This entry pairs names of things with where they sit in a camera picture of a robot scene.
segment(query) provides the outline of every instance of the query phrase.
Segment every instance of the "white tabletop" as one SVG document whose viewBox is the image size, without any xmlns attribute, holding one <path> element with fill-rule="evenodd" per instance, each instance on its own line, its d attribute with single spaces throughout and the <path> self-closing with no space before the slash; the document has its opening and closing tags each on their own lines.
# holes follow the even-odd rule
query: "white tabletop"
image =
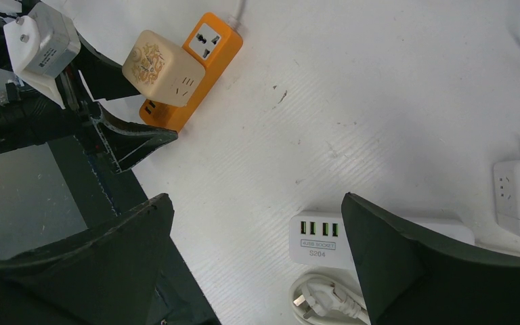
<svg viewBox="0 0 520 325">
<path fill-rule="evenodd" d="M 123 63 L 151 29 L 181 44 L 235 0 L 49 0 Z M 171 195 L 172 238 L 223 324 L 294 324 L 288 221 L 354 192 L 393 212 L 496 225 L 494 163 L 520 158 L 520 0 L 248 1 L 244 47 L 179 139 L 134 168 Z M 139 97 L 109 103 L 139 121 Z"/>
</svg>

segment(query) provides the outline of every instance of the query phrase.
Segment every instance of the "white power strip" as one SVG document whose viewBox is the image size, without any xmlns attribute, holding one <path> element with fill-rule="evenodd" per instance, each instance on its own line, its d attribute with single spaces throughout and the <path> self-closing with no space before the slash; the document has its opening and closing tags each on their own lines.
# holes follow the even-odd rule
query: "white power strip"
<svg viewBox="0 0 520 325">
<path fill-rule="evenodd" d="M 458 220 L 406 216 L 403 219 L 460 242 L 475 245 L 473 232 Z M 292 261 L 355 270 L 340 213 L 303 211 L 290 220 L 289 233 Z"/>
<path fill-rule="evenodd" d="M 300 264 L 355 270 L 342 215 L 303 211 L 293 217 L 290 258 Z"/>
</svg>

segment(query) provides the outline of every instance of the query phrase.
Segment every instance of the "orange power strip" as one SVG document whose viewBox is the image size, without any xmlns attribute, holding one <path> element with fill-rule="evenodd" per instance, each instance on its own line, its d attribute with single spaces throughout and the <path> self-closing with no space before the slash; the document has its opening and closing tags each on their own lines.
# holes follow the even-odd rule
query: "orange power strip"
<svg viewBox="0 0 520 325">
<path fill-rule="evenodd" d="M 206 59 L 189 47 L 190 41 L 196 36 L 202 24 L 207 24 L 220 35 L 219 43 Z M 148 125 L 180 132 L 241 47 L 242 37 L 238 33 L 215 14 L 206 13 L 182 45 L 183 49 L 204 66 L 206 70 L 204 78 L 184 107 L 146 100 L 140 108 L 142 120 Z"/>
</svg>

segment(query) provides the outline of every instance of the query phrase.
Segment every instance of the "beige cube adapter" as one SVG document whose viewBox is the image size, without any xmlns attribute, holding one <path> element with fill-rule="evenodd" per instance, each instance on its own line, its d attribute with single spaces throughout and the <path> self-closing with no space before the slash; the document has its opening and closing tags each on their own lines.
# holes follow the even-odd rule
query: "beige cube adapter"
<svg viewBox="0 0 520 325">
<path fill-rule="evenodd" d="M 185 106 L 205 69 L 185 49 L 145 30 L 123 64 L 123 75 L 147 99 Z"/>
</svg>

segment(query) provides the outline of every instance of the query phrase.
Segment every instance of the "floral dragon pattern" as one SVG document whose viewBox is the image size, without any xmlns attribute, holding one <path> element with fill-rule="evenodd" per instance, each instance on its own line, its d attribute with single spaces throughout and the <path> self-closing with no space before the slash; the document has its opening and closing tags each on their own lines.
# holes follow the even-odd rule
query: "floral dragon pattern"
<svg viewBox="0 0 520 325">
<path fill-rule="evenodd" d="M 142 47 L 142 50 L 136 47 L 132 55 L 137 58 L 136 61 L 138 61 L 132 68 L 136 81 L 138 83 L 144 83 L 145 85 L 153 85 L 165 66 L 165 59 L 163 59 L 160 54 L 158 45 L 148 45 L 148 43 L 146 43 L 146 45 Z"/>
</svg>

